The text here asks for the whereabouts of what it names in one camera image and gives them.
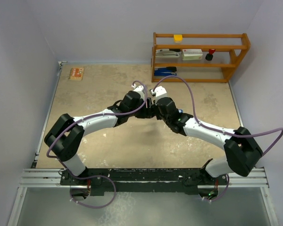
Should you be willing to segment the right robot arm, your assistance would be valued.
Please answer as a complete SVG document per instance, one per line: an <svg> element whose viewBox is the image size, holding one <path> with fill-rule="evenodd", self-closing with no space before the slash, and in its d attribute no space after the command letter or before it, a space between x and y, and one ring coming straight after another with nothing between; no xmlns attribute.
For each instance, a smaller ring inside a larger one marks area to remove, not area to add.
<svg viewBox="0 0 283 226"><path fill-rule="evenodd" d="M236 135L250 134L244 127L236 130L226 129L226 132L233 133L227 135L204 127L220 129L217 126L197 123L193 115L177 109L174 101L169 97L155 101L154 105L157 118L163 120L174 133L201 139L224 150L224 157L208 160L201 168L200 179L205 184L212 184L218 176L232 172L246 177L263 155L254 138L236 137Z"/></svg>

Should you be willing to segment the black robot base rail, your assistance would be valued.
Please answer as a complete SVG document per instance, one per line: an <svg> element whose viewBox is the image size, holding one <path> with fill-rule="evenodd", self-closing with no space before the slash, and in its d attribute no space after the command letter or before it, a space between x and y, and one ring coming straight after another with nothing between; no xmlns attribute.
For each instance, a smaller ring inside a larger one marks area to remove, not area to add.
<svg viewBox="0 0 283 226"><path fill-rule="evenodd" d="M72 189L82 186L90 196L103 196L106 192L216 195L218 186L228 182L226 175L213 178L200 168L89 168L86 174L83 178L73 177L64 170L60 183Z"/></svg>

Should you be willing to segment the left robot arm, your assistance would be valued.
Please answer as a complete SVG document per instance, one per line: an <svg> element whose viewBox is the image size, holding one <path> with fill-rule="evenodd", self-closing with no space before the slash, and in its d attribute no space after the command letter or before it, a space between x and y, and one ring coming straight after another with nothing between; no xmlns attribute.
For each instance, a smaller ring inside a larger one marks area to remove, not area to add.
<svg viewBox="0 0 283 226"><path fill-rule="evenodd" d="M150 97L142 97L139 91L129 91L122 100L103 111L87 116L61 115L44 138L49 150L72 174L78 185L87 181L87 168L77 154L83 137L101 129L117 127L130 117L150 118Z"/></svg>

